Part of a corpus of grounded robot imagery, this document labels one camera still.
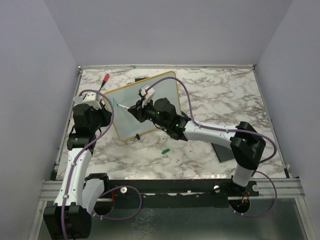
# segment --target green object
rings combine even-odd
[[[162,154],[166,154],[166,153],[169,152],[169,151],[170,151],[170,149],[167,148],[166,150],[163,150],[163,151],[162,151]]]

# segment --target marble surface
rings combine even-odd
[[[108,73],[104,86],[109,91],[135,81],[173,70],[186,85],[194,118],[203,123],[236,125],[249,122],[259,133],[273,139],[268,116],[250,69],[87,69],[83,71],[79,92],[98,90]],[[181,110],[189,115],[184,89],[179,85]],[[267,142],[262,158],[268,157],[273,147]],[[67,166],[66,141],[62,150],[57,180],[62,180]],[[208,179],[230,178],[236,161],[220,163],[211,144],[202,141],[176,141],[161,130],[141,136],[140,140],[123,142],[112,126],[100,139],[86,174],[107,173],[110,179]],[[279,154],[260,164],[259,171],[272,178],[285,178]]]

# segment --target gray floor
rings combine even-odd
[[[248,213],[267,210],[273,200],[252,200]],[[134,209],[117,210],[116,217]],[[42,224],[38,240],[50,240]],[[264,217],[247,218],[229,208],[147,209],[126,221],[92,220],[88,240],[307,240],[294,199],[279,199]]]

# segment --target gray wall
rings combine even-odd
[[[286,162],[299,175],[320,239],[320,1],[295,0],[257,65]]]
[[[44,0],[79,65],[257,64],[292,0]]]
[[[0,239],[24,240],[52,170],[77,65],[43,0],[0,1]]]

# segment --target purple cable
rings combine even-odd
[[[104,195],[107,195],[108,193],[111,193],[111,192],[114,191],[114,190],[121,189],[121,188],[133,189],[133,190],[135,190],[135,191],[138,193],[139,199],[140,199],[140,204],[139,204],[139,207],[138,207],[137,211],[136,211],[134,214],[132,214],[131,216],[122,217],[122,218],[114,218],[114,217],[109,217],[109,216],[102,216],[102,215],[98,215],[96,212],[94,212],[94,214],[96,214],[97,216],[99,216],[99,217],[101,217],[101,218],[103,218],[103,219],[114,220],[114,221],[128,220],[128,219],[133,218],[135,215],[137,215],[137,214],[139,213],[140,209],[141,209],[141,206],[142,206],[142,198],[141,198],[141,194],[140,194],[140,192],[138,191],[138,189],[136,189],[136,188],[133,187],[133,186],[117,186],[117,187],[114,187],[114,188],[112,188],[112,189],[110,189],[110,190],[102,193],[102,194],[100,195],[100,198],[103,197]]]
[[[194,115],[192,113],[192,106],[191,106],[191,100],[190,100],[190,95],[189,95],[189,92],[186,88],[186,86],[184,85],[184,83],[179,80],[178,78],[176,77],[173,77],[173,76],[167,76],[167,77],[164,77],[158,81],[156,81],[155,83],[153,83],[150,87],[148,87],[146,89],[146,92],[148,92],[151,88],[153,88],[155,85],[157,85],[158,83],[164,81],[164,80],[167,80],[167,79],[173,79],[173,80],[176,80],[177,82],[179,82],[182,87],[184,88],[184,91],[186,93],[186,97],[188,98],[188,103],[189,103],[189,109],[190,109],[190,118],[191,118],[191,121],[198,127],[200,128],[204,128],[204,129],[210,129],[210,130],[215,130],[215,131],[222,131],[222,132],[226,132],[226,129],[224,128],[219,128],[219,127],[212,127],[212,126],[206,126],[206,125],[200,125],[199,123],[196,122],[196,120],[194,119]],[[265,161],[268,161],[270,159],[272,159],[276,153],[277,153],[277,145],[275,144],[275,142],[268,136],[265,136],[261,133],[257,133],[257,132],[254,132],[254,131],[248,131],[248,130],[241,130],[241,129],[229,129],[228,130],[229,132],[238,132],[238,133],[246,133],[246,134],[252,134],[252,135],[256,135],[256,136],[259,136],[259,137],[262,137],[262,138],[265,138],[267,139],[273,146],[273,153],[267,157],[266,159],[263,159],[260,161],[260,164],[261,163],[264,163]]]
[[[278,201],[278,194],[277,194],[277,189],[276,189],[276,186],[274,184],[274,182],[271,180],[270,177],[268,177],[266,174],[264,174],[263,172],[260,172],[260,171],[256,171],[256,173],[258,174],[262,174],[263,176],[265,176],[269,181],[270,183],[272,184],[273,186],[273,189],[274,189],[274,202],[272,204],[272,206],[270,207],[269,210],[265,211],[264,213],[260,213],[260,214],[256,214],[256,215],[248,215],[248,214],[244,214],[244,213],[240,213],[240,212],[237,212],[236,210],[234,210],[234,208],[230,205],[230,208],[233,210],[233,213],[239,215],[239,216],[242,216],[242,217],[246,217],[246,218],[258,218],[258,217],[262,217],[264,215],[267,215],[269,213],[271,213],[276,205],[277,205],[277,201]]]
[[[102,96],[110,105],[111,107],[111,119],[110,119],[110,124],[108,125],[108,127],[105,129],[105,131],[103,133],[101,133],[95,140],[91,141],[88,145],[84,146],[84,148],[75,156],[73,163],[77,163],[78,158],[81,156],[81,154],[84,153],[85,150],[87,150],[92,144],[94,144],[96,141],[98,141],[100,138],[103,137],[103,135],[105,135],[108,130],[111,128],[112,123],[114,122],[114,117],[115,117],[115,112],[114,112],[114,107],[112,105],[112,102],[109,100],[109,98],[107,98],[104,94],[102,94],[99,91],[96,90],[90,90],[90,89],[86,89],[80,92],[79,96],[81,96],[84,92],[93,92],[96,93],[100,96]],[[64,190],[64,195],[68,195],[69,192],[69,187],[70,187],[70,183],[71,183],[71,177],[72,174],[74,172],[74,167],[75,165],[71,165],[70,171],[69,171],[69,175],[66,181],[66,186],[65,186],[65,190]],[[67,235],[67,231],[66,231],[66,225],[65,225],[65,208],[66,208],[66,201],[67,199],[64,198],[62,201],[62,207],[61,207],[61,227],[62,227],[62,233],[63,233],[63,237],[65,240],[68,240],[68,235]]]

